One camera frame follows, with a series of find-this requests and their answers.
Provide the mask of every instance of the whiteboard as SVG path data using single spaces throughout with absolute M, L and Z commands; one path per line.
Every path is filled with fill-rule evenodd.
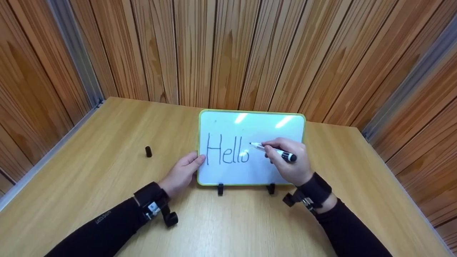
M 200 185 L 289 184 L 265 153 L 249 143 L 277 137 L 302 142 L 305 117 L 297 113 L 203 110 L 199 119 L 199 154 L 205 163 Z

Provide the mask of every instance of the wrist strap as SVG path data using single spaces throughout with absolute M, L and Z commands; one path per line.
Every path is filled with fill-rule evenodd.
M 168 194 L 156 182 L 151 182 L 133 194 L 138 201 L 146 220 L 152 220 L 162 212 L 165 224 L 171 227 L 178 223 L 176 212 L 170 213 Z
M 311 206 L 314 208 L 322 208 L 322 203 L 327 200 L 332 193 L 332 187 L 316 172 L 308 182 L 297 187 L 297 190 L 306 198 L 311 199 Z

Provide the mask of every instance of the light wood tabletop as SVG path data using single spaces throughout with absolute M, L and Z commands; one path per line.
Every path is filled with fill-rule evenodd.
M 201 109 L 109 98 L 0 212 L 0 255 L 43 256 L 72 231 L 161 179 L 197 149 Z M 394 256 L 449 256 L 356 128 L 306 123 L 312 168 Z M 151 146 L 152 158 L 144 148 Z M 195 182 L 170 203 L 179 216 L 141 228 L 121 256 L 334 256 L 315 218 L 265 187 Z

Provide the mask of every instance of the wooden wall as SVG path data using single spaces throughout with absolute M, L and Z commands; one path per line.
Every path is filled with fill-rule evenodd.
M 103 93 L 363 129 L 453 0 L 70 0 Z
M 372 144 L 457 253 L 457 46 Z
M 0 0 L 0 33 L 3 195 L 90 108 L 46 0 Z

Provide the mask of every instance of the black sleeve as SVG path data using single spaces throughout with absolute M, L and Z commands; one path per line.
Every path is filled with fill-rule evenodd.
M 46 256 L 114 256 L 147 221 L 130 198 L 78 228 Z
M 392 256 L 340 199 L 330 211 L 318 214 L 316 218 L 339 257 Z

